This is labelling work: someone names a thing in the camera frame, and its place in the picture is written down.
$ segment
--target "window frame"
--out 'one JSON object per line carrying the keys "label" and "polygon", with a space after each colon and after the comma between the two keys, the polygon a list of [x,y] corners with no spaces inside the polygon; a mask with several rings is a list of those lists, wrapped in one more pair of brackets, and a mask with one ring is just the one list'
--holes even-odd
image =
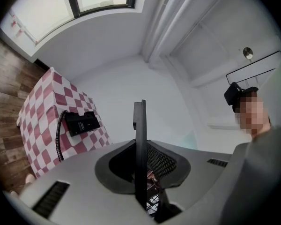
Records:
{"label": "window frame", "polygon": [[104,11],[104,10],[110,10],[110,9],[117,9],[117,8],[135,8],[135,0],[126,0],[126,4],[115,4],[115,5],[109,5],[104,7],[97,7],[93,9],[89,9],[87,11],[80,12],[78,1],[77,0],[69,0],[71,10],[74,15],[74,19],[82,17],[87,14],[95,13],[98,11]]}

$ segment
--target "checkered box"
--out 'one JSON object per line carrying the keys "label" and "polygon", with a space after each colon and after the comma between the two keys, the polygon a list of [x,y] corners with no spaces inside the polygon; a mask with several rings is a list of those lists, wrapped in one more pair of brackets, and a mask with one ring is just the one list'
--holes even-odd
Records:
{"label": "checkered box", "polygon": [[79,115],[93,111],[100,124],[100,128],[94,131],[71,137],[63,119],[60,148],[64,159],[111,144],[93,100],[50,68],[26,98],[17,120],[28,160],[37,177],[59,163],[55,136],[63,110]]}

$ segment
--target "vent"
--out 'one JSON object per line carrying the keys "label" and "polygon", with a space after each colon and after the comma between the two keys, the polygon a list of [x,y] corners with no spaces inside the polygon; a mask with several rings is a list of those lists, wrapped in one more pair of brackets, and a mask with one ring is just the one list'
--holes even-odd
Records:
{"label": "vent", "polygon": [[155,177],[160,180],[169,175],[177,167],[174,159],[148,144],[148,165]]}
{"label": "vent", "polygon": [[214,158],[209,159],[207,162],[221,167],[226,167],[228,164],[228,162],[226,161],[222,161]]}
{"label": "vent", "polygon": [[68,183],[64,182],[58,181],[54,183],[49,191],[33,207],[33,210],[44,218],[48,218],[69,186]]}

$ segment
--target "white wall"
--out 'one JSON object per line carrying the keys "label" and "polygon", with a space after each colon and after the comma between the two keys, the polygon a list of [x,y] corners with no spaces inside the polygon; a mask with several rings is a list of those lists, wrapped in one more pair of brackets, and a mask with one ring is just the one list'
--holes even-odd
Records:
{"label": "white wall", "polygon": [[203,151],[213,151],[232,154],[235,147],[241,143],[248,143],[251,137],[240,130],[207,129],[199,134],[200,146]]}
{"label": "white wall", "polygon": [[192,119],[161,60],[150,69],[141,56],[105,64],[74,79],[94,99],[114,143],[135,138],[134,102],[146,100],[148,139],[196,148]]}
{"label": "white wall", "polygon": [[48,41],[38,58],[72,80],[97,66],[136,55],[158,1],[145,0],[141,13],[108,14],[76,24]]}

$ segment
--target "black cable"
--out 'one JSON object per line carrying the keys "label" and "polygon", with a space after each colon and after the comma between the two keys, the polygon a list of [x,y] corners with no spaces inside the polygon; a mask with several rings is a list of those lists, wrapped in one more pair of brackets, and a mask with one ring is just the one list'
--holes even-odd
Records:
{"label": "black cable", "polygon": [[60,150],[59,134],[60,134],[61,121],[62,121],[62,118],[64,117],[65,113],[67,113],[67,110],[62,111],[62,113],[60,114],[59,120],[57,122],[57,129],[56,129],[55,144],[56,144],[56,151],[57,151],[57,156],[58,156],[59,162],[64,160],[64,157],[62,156],[62,152]]}

